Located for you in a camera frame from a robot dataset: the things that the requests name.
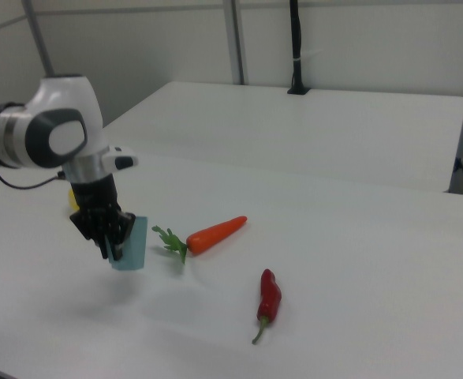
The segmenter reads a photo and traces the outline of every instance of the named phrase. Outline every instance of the chili pepper stem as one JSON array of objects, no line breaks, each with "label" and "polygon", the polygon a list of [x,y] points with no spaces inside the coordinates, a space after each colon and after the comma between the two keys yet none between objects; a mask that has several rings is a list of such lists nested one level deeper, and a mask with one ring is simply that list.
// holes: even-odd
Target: chili pepper stem
[{"label": "chili pepper stem", "polygon": [[261,338],[261,335],[263,334],[264,329],[267,327],[267,325],[270,323],[270,320],[268,320],[268,317],[262,316],[261,317],[261,325],[260,325],[260,330],[257,333],[257,336],[254,340],[252,340],[252,345],[255,345],[257,341]]}]

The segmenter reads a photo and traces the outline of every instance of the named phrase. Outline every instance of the orange carrot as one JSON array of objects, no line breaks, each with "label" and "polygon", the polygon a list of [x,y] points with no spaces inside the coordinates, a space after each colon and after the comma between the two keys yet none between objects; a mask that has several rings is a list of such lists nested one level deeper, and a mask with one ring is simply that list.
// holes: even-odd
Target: orange carrot
[{"label": "orange carrot", "polygon": [[156,231],[160,234],[160,238],[163,242],[166,243],[165,249],[170,251],[178,251],[182,263],[185,263],[185,255],[189,249],[194,255],[201,254],[203,251],[210,249],[213,245],[221,242],[224,238],[229,237],[240,229],[244,223],[247,221],[247,217],[239,216],[232,220],[226,221],[203,229],[202,231],[197,231],[196,233],[190,235],[183,243],[179,237],[174,235],[170,229],[167,229],[166,233],[163,229],[157,225],[152,228],[153,231]]},{"label": "orange carrot", "polygon": [[194,255],[201,254],[203,251],[221,242],[224,238],[232,235],[232,233],[240,229],[246,221],[247,217],[239,216],[224,223],[214,225],[213,227],[203,229],[202,231],[197,231],[193,235],[188,236],[185,243]]}]

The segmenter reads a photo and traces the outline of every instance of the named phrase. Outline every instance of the black pole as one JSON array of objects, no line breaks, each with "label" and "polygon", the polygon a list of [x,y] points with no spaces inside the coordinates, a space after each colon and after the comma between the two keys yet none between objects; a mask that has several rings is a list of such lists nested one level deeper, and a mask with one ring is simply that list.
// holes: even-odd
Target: black pole
[{"label": "black pole", "polygon": [[297,12],[297,0],[289,0],[291,11],[291,35],[293,38],[293,79],[292,87],[287,93],[304,95],[310,88],[303,86],[301,79],[301,23]]}]

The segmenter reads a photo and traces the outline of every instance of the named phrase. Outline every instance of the yellow object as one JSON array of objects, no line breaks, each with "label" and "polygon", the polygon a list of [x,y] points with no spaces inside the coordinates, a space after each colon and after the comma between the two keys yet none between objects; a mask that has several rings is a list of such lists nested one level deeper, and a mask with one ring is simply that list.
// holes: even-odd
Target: yellow object
[{"label": "yellow object", "polygon": [[68,203],[70,204],[70,207],[72,207],[74,211],[79,210],[79,206],[77,205],[77,201],[75,200],[75,195],[73,194],[73,191],[71,188],[68,191]]}]

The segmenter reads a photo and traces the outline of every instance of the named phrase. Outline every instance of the white tabletop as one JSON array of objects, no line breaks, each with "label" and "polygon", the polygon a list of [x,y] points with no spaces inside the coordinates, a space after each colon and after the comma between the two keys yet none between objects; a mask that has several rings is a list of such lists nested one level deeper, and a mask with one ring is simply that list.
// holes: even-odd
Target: white tabletop
[{"label": "white tabletop", "polygon": [[169,83],[107,127],[160,155],[448,190],[463,99]]},{"label": "white tabletop", "polygon": [[[5,173],[20,175],[47,173]],[[240,214],[249,222],[184,268],[149,231],[145,268],[115,272],[68,220],[68,184],[0,183],[0,370],[463,377],[463,196],[145,153],[116,181],[124,209],[181,237]],[[283,298],[252,346],[265,268]]]}]

